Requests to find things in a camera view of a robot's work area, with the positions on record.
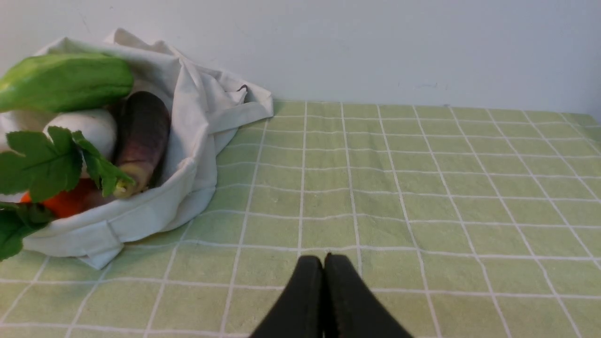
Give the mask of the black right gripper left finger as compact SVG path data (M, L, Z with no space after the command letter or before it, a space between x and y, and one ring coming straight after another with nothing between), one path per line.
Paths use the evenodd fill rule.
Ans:
M283 292L250 337L321 338L323 277L318 257L299 257Z

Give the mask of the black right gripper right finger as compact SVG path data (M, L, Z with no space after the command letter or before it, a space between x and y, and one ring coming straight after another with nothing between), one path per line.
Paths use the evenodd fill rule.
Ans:
M411 338L359 276L346 255L324 261L325 338Z

